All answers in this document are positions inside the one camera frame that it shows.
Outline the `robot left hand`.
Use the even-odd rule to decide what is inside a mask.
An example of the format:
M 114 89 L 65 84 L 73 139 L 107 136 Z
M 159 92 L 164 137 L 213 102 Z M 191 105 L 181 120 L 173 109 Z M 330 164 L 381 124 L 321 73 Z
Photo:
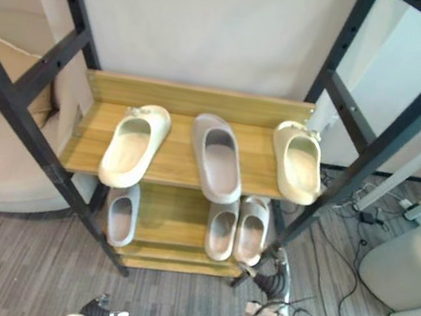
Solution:
M 108 307 L 109 299 L 109 294 L 97 296 L 85 304 L 79 313 L 83 316 L 130 316 L 126 310 L 111 310 Z

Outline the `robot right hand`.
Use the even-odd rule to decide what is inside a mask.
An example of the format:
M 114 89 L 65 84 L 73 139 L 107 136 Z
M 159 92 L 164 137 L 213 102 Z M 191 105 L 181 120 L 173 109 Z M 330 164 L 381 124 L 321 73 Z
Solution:
M 268 275 L 257 272 L 255 268 L 240 263 L 239 266 L 252 277 L 253 282 L 267 296 L 267 300 L 275 303 L 288 303 L 290 298 L 290 266 L 287 251 L 280 247 L 273 256 L 275 274 Z

